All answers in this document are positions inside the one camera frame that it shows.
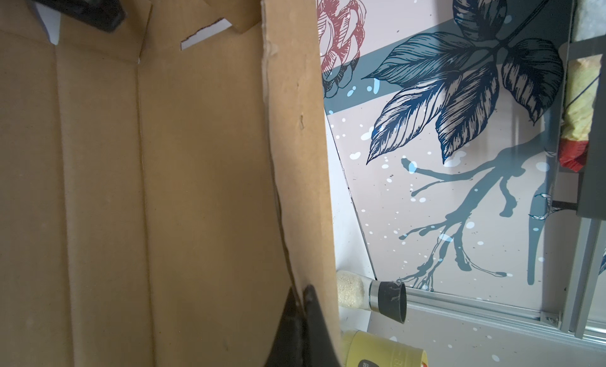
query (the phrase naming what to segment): yellow container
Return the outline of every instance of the yellow container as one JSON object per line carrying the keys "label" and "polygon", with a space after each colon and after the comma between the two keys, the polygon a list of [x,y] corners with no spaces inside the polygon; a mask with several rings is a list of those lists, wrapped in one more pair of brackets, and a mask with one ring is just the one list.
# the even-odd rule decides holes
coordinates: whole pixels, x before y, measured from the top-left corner
{"label": "yellow container", "polygon": [[345,367],[428,367],[425,350],[363,331],[342,336]]}

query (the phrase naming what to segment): leaf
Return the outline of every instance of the leaf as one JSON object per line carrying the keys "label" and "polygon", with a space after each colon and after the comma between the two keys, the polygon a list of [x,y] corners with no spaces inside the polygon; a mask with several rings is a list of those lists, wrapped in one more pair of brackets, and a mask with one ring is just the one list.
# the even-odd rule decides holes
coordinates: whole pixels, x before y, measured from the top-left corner
{"label": "leaf", "polygon": [[454,22],[472,41],[495,39],[507,14],[507,0],[453,0]]}
{"label": "leaf", "polygon": [[406,88],[440,72],[460,69],[475,50],[471,42],[451,33],[413,35],[396,46],[365,78],[385,80]]}
{"label": "leaf", "polygon": [[439,74],[398,92],[375,122],[368,161],[404,146],[427,125],[449,98],[457,72]]}
{"label": "leaf", "polygon": [[445,161],[486,127],[499,96],[496,64],[487,63],[454,87],[448,103],[437,118],[437,137]]}
{"label": "leaf", "polygon": [[536,123],[553,104],[562,84],[564,67],[553,43],[530,38],[509,49],[501,74],[503,86]]}

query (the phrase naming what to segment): cardboard flap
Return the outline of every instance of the cardboard flap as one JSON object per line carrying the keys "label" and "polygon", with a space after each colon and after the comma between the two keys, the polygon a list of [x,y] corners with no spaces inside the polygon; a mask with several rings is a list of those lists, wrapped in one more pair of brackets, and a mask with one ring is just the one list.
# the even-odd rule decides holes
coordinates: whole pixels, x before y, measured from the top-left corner
{"label": "cardboard flap", "polygon": [[0,0],[0,30],[36,41],[46,41],[44,27],[27,0]]}
{"label": "cardboard flap", "polygon": [[204,0],[241,33],[261,21],[261,0]]}
{"label": "cardboard flap", "polygon": [[313,285],[339,339],[335,246],[315,0],[264,0],[264,95],[294,284]]}
{"label": "cardboard flap", "polygon": [[148,0],[120,0],[120,3],[127,17],[113,33],[63,15],[59,44],[83,46],[122,60],[139,60],[152,4]]}

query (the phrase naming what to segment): black object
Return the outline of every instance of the black object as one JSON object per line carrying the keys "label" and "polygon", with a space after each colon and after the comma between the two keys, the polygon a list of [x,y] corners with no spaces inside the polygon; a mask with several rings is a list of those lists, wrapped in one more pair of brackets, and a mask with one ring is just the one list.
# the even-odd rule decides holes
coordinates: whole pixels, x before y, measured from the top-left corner
{"label": "black object", "polygon": [[265,367],[341,367],[312,285],[303,292],[303,308],[288,292]]}
{"label": "black object", "polygon": [[105,32],[116,30],[126,14],[120,0],[33,0]]}
{"label": "black object", "polygon": [[379,313],[404,323],[406,320],[406,287],[394,281],[382,281],[379,285]]}

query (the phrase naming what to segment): torn cardboard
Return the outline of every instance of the torn cardboard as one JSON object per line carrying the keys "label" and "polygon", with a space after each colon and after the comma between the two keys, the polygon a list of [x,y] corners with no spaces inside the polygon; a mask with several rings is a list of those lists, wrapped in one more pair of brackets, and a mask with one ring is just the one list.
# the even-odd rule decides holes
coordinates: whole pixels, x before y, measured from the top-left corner
{"label": "torn cardboard", "polygon": [[0,0],[0,365],[263,365],[288,266],[336,340],[314,0],[265,0],[264,72],[239,0],[121,2],[54,46]]}

